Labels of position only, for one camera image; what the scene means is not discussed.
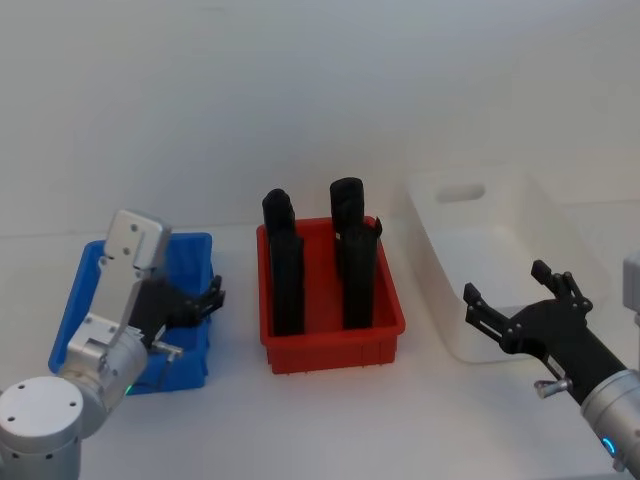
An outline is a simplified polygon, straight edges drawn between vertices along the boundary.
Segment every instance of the metal screw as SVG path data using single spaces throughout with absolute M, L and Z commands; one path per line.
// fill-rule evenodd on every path
M 556 393 L 566 392 L 571 388 L 571 380 L 563 378 L 555 382 L 549 380 L 538 380 L 533 384 L 540 398 L 547 398 Z
M 152 343 L 152 346 L 158 352 L 166 353 L 168 355 L 174 355 L 181 357 L 184 353 L 184 350 L 180 347 L 176 347 L 174 345 L 169 345 L 168 343 L 161 342 L 160 340 L 156 340 Z

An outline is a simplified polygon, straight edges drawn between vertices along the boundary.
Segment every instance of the black cylindrical object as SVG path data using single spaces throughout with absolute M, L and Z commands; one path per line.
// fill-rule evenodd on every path
M 296 216 L 291 205 L 291 199 L 281 188 L 271 190 L 262 200 L 264 226 L 269 238 L 277 232 L 287 230 L 294 232 Z
M 338 275 L 342 275 L 342 237 L 347 228 L 364 222 L 364 186 L 354 177 L 336 180 L 329 187 L 331 219 L 335 232 L 335 255 Z
M 271 238 L 273 334 L 304 333 L 304 240 L 282 231 Z
M 361 223 L 346 229 L 342 237 L 343 328 L 373 326 L 375 274 L 380 220 L 375 226 Z
M 284 190 L 262 200 L 269 239 L 275 336 L 304 333 L 304 241 L 296 235 L 295 212 Z

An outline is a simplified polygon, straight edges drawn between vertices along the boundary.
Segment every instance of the blue indicator light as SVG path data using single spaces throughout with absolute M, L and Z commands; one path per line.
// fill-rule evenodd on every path
M 606 447 L 607 450 L 609 450 L 609 453 L 613 456 L 616 454 L 616 447 L 613 444 L 613 442 L 611 440 L 609 440 L 607 437 L 602 439 L 602 444 Z

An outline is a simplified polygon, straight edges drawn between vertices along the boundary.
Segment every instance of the black object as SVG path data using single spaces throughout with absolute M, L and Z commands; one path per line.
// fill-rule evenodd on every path
M 529 305 L 507 318 L 467 283 L 466 321 L 498 342 L 505 353 L 532 355 L 557 379 L 571 380 L 569 393 L 582 404 L 600 382 L 626 367 L 587 328 L 585 317 L 593 305 L 570 272 L 552 274 L 542 260 L 536 260 L 531 275 L 556 298 Z
M 207 291 L 199 297 L 187 295 L 166 278 L 142 282 L 129 325 L 141 331 L 142 343 L 150 349 L 165 329 L 197 327 L 202 320 L 222 307 L 222 277 L 216 275 Z
M 262 200 L 264 226 L 269 239 L 282 231 L 295 232 L 296 216 L 289 195 L 281 188 L 271 190 Z
M 269 238 L 273 285 L 273 334 L 304 333 L 304 240 L 296 235 L 295 213 L 282 189 L 262 200 Z
M 329 187 L 331 196 L 331 220 L 335 231 L 336 267 L 342 275 L 342 239 L 349 227 L 360 226 L 364 222 L 364 186 L 362 180 L 354 177 L 336 180 Z
M 342 236 L 343 328 L 369 328 L 373 325 L 375 272 L 380 219 L 375 225 L 349 226 Z
M 304 241 L 284 231 L 271 238 L 273 334 L 304 333 Z

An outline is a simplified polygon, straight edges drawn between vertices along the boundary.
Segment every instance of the translucent plastic bin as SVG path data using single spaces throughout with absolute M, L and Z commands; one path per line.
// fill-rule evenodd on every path
M 530 275 L 534 260 L 571 271 L 599 318 L 610 288 L 604 267 L 536 181 L 509 166 L 417 174 L 407 185 L 406 252 L 449 351 L 468 362 L 515 358 L 465 323 L 467 282 L 512 316 L 550 298 Z

